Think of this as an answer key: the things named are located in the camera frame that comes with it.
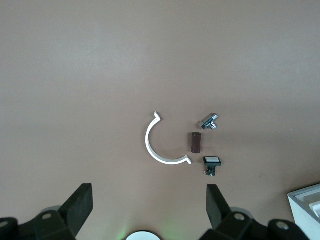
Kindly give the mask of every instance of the black mechanical part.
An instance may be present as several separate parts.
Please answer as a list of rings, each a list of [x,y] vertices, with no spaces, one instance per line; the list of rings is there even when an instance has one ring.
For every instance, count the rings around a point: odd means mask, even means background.
[[[275,219],[263,226],[242,212],[232,212],[217,185],[207,185],[206,212],[212,229],[200,240],[308,240],[290,221]]]
[[[205,156],[203,158],[204,165],[207,167],[204,172],[207,176],[213,177],[216,175],[216,167],[221,166],[220,158],[217,156]]]
[[[91,184],[82,184],[58,210],[66,226],[76,236],[94,208]]]
[[[0,218],[0,240],[74,240],[94,207],[91,183],[82,184],[58,211],[46,211],[18,225]]]

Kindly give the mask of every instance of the brown cylindrical object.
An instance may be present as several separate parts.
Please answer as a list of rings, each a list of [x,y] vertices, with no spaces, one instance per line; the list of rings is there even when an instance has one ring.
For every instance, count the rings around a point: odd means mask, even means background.
[[[201,133],[199,132],[192,133],[191,152],[194,154],[199,154],[201,152]]]

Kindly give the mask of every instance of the curved plastic bracket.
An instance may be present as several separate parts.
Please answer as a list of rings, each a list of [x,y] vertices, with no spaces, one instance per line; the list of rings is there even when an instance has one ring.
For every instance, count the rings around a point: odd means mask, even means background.
[[[162,156],[159,156],[151,147],[150,142],[149,142],[149,134],[151,129],[158,123],[161,121],[161,118],[159,116],[159,114],[155,111],[154,113],[155,119],[150,123],[148,129],[146,130],[146,134],[145,134],[145,146],[146,149],[148,150],[148,152],[150,153],[150,155],[157,160],[160,163],[163,164],[168,164],[168,165],[176,165],[176,164],[182,164],[184,162],[187,162],[188,164],[191,164],[191,160],[190,158],[185,155],[181,158],[178,159],[166,159]]]

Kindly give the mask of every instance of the bolt hole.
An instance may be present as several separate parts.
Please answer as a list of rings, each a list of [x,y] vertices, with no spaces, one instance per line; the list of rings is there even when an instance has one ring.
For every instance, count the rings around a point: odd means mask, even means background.
[[[7,226],[9,223],[7,221],[0,222],[0,228]]]
[[[285,224],[283,221],[278,221],[276,226],[282,230],[289,230],[289,226]]]
[[[52,217],[51,213],[47,213],[47,214],[42,216],[42,219],[46,220],[46,219],[50,219],[51,217]]]
[[[234,215],[234,218],[239,220],[239,221],[243,221],[243,220],[246,220],[245,216],[243,216],[241,213],[236,213]]]

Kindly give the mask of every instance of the brown background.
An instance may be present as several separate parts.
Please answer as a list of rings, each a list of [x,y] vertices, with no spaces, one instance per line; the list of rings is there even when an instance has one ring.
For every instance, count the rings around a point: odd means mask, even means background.
[[[319,26],[316,0],[0,1],[0,216],[92,183],[78,240],[196,240],[217,184],[263,224],[293,220],[287,193],[320,180]],[[192,165],[148,154],[154,111],[154,150]],[[212,112],[218,128],[197,129]]]

